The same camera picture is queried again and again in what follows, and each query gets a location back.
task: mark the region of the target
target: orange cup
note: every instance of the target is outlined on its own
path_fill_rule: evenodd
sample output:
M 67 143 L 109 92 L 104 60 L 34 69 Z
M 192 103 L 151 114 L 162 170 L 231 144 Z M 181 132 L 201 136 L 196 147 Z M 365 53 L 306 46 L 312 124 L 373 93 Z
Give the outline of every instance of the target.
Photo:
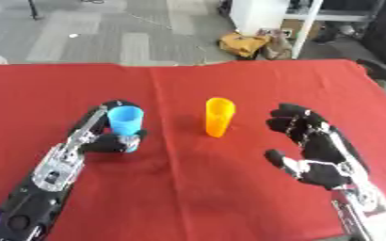
M 224 98 L 212 98 L 206 102 L 206 133 L 222 137 L 235 113 L 235 104 Z

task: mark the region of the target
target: white box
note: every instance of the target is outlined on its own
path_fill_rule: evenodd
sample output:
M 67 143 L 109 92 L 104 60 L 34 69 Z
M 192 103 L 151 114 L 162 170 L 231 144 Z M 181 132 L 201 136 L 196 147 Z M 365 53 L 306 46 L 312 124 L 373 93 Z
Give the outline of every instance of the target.
M 279 29 L 290 0 L 233 0 L 230 16 L 240 34 L 254 36 L 259 29 Z

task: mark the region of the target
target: chair leg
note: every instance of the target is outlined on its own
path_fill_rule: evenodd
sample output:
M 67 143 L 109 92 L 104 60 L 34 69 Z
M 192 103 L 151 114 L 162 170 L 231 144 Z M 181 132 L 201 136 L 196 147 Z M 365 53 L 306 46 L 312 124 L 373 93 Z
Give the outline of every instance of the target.
M 33 2 L 33 0 L 28 0 L 28 1 L 29 1 L 30 12 L 31 12 L 32 18 L 34 20 L 39 20 L 40 15 L 38 14 L 38 10 L 37 10 L 37 7 L 35 6 L 35 3 Z

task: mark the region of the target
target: plastic cup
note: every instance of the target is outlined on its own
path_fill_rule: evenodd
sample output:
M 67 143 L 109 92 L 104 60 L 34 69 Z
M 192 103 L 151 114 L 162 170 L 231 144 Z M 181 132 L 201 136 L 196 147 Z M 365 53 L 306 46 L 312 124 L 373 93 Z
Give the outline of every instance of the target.
M 144 112 L 135 106 L 120 106 L 107 113 L 112 132 L 121 136 L 132 136 L 142 128 Z
M 206 133 L 211 137 L 224 136 L 235 113 L 235 104 L 224 98 L 206 102 Z

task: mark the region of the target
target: metal robotic hand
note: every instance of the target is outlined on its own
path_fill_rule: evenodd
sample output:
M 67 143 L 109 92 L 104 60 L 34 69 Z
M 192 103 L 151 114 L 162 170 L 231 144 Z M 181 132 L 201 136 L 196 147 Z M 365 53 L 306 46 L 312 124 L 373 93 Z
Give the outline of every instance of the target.
M 290 137 L 302 148 L 305 160 L 295 161 L 283 153 L 269 150 L 265 157 L 284 168 L 302 183 L 326 189 L 351 183 L 351 174 L 367 179 L 368 168 L 356 149 L 324 118 L 294 104 L 280 104 L 271 112 L 269 128 Z
M 85 153 L 125 153 L 139 145 L 144 130 L 129 137 L 105 132 L 107 111 L 123 105 L 136 106 L 117 100 L 92 108 L 70 130 L 66 141 L 51 148 L 15 186 L 0 205 L 0 240 L 44 240 L 85 166 Z
M 386 241 L 386 197 L 369 181 L 369 169 L 338 129 L 312 110 L 280 104 L 266 123 L 302 149 L 304 160 L 276 150 L 265 157 L 302 183 L 332 191 L 332 205 L 352 240 Z
M 83 127 L 87 121 L 100 110 L 104 108 L 109 111 L 118 106 L 136 106 L 136 104 L 124 101 L 115 100 L 103 103 L 99 106 L 91 108 L 69 131 L 68 136 Z M 130 150 L 132 146 L 139 145 L 143 138 L 147 135 L 147 131 L 142 129 L 130 137 L 122 137 L 115 133 L 105 133 L 105 128 L 109 128 L 109 119 L 107 115 L 102 115 L 99 120 L 90 129 L 90 132 L 96 136 L 93 142 L 85 143 L 81 146 L 80 151 L 94 153 L 124 153 Z

